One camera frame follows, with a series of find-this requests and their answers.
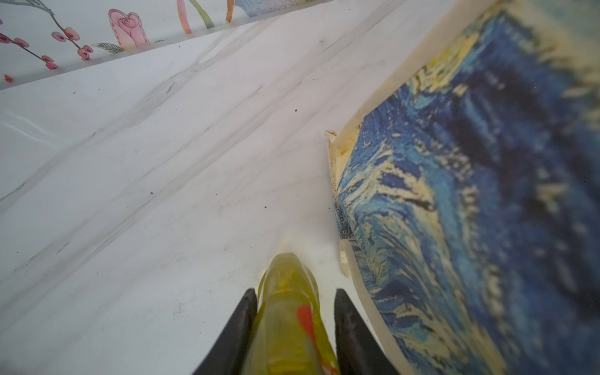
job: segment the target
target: starry night painting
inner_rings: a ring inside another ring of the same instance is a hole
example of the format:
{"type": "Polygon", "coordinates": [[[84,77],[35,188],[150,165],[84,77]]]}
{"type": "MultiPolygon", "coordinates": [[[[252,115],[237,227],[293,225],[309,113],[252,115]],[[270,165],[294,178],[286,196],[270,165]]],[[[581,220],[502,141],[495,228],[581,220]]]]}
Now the starry night painting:
{"type": "Polygon", "coordinates": [[[600,374],[600,2],[501,1],[367,115],[342,238],[421,374],[600,374]]]}

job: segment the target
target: mural wall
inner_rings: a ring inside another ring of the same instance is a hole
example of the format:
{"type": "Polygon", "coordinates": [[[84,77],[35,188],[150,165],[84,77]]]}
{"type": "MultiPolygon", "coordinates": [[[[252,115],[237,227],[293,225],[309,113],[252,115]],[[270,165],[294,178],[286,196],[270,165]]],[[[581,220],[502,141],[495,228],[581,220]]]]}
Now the mural wall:
{"type": "Polygon", "coordinates": [[[11,83],[311,1],[0,0],[0,74],[11,83]]]}
{"type": "Polygon", "coordinates": [[[364,118],[340,236],[417,373],[598,373],[599,19],[502,1],[364,118]]]}

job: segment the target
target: marble floor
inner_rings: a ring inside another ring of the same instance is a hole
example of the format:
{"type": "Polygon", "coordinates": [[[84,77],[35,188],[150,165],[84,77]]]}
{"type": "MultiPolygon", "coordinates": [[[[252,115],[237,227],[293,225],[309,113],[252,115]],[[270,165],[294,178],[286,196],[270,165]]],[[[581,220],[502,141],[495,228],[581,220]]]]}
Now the marble floor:
{"type": "Polygon", "coordinates": [[[359,301],[325,130],[453,3],[336,0],[0,91],[0,373],[188,374],[289,231],[332,340],[335,288],[359,301]]]}

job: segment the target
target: green leaf drawing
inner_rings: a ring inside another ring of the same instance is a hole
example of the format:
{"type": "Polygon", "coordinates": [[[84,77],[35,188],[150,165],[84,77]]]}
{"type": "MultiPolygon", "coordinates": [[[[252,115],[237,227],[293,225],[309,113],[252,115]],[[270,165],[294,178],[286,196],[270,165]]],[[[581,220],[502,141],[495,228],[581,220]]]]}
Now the green leaf drawing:
{"type": "Polygon", "coordinates": [[[13,5],[27,5],[29,7],[34,7],[34,8],[41,9],[41,10],[43,10],[45,12],[50,13],[50,14],[54,14],[40,0],[0,0],[0,2],[3,2],[5,4],[13,4],[13,5]]]}
{"type": "Polygon", "coordinates": [[[211,18],[208,16],[208,13],[204,9],[202,9],[200,4],[198,4],[198,2],[196,0],[190,0],[190,3],[196,8],[198,13],[200,13],[200,17],[202,17],[202,19],[204,20],[204,23],[206,24],[207,29],[215,27],[215,24],[212,22],[211,18]]]}
{"type": "Polygon", "coordinates": [[[112,44],[112,43],[94,43],[94,44],[92,44],[92,47],[102,48],[103,50],[106,50],[110,53],[123,52],[123,48],[117,46],[116,44],[112,44]]]}

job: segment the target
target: pink rose drawing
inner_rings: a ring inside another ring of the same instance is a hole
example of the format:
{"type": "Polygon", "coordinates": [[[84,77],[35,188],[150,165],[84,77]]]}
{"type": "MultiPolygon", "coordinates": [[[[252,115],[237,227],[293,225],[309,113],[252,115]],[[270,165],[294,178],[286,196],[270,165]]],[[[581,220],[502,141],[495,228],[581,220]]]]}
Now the pink rose drawing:
{"type": "Polygon", "coordinates": [[[125,14],[120,10],[111,9],[109,10],[109,19],[110,27],[124,50],[132,50],[150,44],[142,27],[140,16],[136,13],[125,14]]]}

